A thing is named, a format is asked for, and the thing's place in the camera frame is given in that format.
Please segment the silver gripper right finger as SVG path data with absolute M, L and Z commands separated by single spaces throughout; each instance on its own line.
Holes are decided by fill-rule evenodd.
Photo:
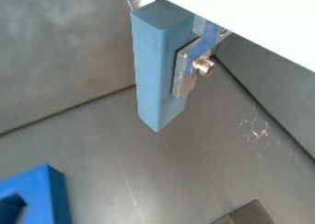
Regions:
M 177 50 L 176 55 L 172 95 L 177 99 L 192 91 L 197 77 L 207 77 L 212 73 L 212 49 L 231 34 L 228 29 L 200 16 L 195 16 L 192 32 L 196 38 Z

